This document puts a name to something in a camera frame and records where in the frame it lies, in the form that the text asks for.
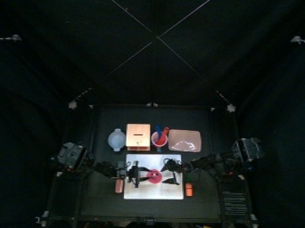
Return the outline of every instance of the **cardboard box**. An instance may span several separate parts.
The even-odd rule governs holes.
[[[149,124],[128,124],[126,147],[130,151],[150,151]]]

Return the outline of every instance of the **black backdrop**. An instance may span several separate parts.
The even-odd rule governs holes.
[[[13,1],[0,3],[2,227],[46,208],[46,160],[69,102],[237,107],[244,137],[267,142],[252,177],[269,227],[304,224],[305,3]]]

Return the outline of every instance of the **pink tray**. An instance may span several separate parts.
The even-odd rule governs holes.
[[[201,132],[169,130],[169,149],[172,151],[200,152],[203,150]]]

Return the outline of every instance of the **red object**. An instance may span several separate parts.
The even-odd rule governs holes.
[[[148,180],[152,183],[160,183],[162,181],[162,174],[157,169],[153,169],[152,171],[148,172],[148,177],[149,177]]]
[[[193,185],[192,183],[187,183],[187,196],[193,196]]]
[[[124,180],[118,179],[116,182],[116,193],[122,193],[124,192]]]
[[[165,144],[165,142],[168,140],[168,137],[166,137],[168,133],[169,133],[169,128],[166,127],[164,132],[162,132],[162,136],[161,136],[161,138],[157,141],[157,145],[164,145]]]

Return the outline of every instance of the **orange object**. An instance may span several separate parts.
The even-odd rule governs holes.
[[[193,196],[193,185],[192,183],[187,183],[187,196]]]

